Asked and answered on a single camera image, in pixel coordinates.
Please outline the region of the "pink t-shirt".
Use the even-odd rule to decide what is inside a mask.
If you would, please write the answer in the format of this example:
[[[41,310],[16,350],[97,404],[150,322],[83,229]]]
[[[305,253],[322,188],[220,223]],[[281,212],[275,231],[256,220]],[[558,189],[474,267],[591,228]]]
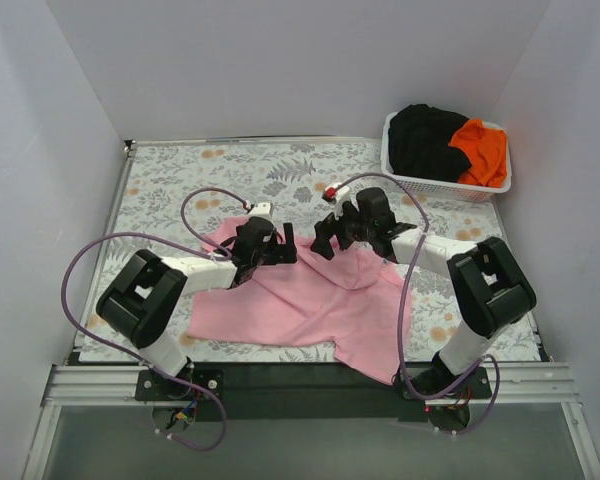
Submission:
[[[399,368],[397,317],[403,279],[394,265],[364,247],[326,260],[295,240],[293,264],[262,266],[244,284],[193,297],[189,335],[282,347],[331,342],[334,357],[363,375],[391,384]]]

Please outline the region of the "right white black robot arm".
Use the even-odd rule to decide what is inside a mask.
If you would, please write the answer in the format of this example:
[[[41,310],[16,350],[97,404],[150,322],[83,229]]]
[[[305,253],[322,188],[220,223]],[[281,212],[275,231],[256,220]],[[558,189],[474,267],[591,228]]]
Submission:
[[[459,395],[497,337],[537,304],[533,288],[505,241],[497,237],[480,242],[454,240],[399,222],[379,187],[352,195],[348,187],[332,184],[322,197],[332,211],[314,226],[314,253],[330,260],[337,250],[363,242],[391,263],[450,279],[460,325],[428,369],[411,377],[401,365],[397,377],[415,398]]]

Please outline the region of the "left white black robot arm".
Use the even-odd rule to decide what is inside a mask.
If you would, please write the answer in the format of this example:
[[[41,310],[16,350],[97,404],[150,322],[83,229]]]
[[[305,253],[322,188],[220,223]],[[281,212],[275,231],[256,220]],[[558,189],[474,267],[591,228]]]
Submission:
[[[297,261],[293,225],[279,234],[271,221],[251,216],[236,234],[209,257],[160,257],[137,251],[96,303],[96,313],[123,335],[141,359],[162,372],[158,387],[173,400],[185,398],[193,386],[190,360],[167,333],[181,296],[210,290],[229,290],[249,281],[261,266]]]

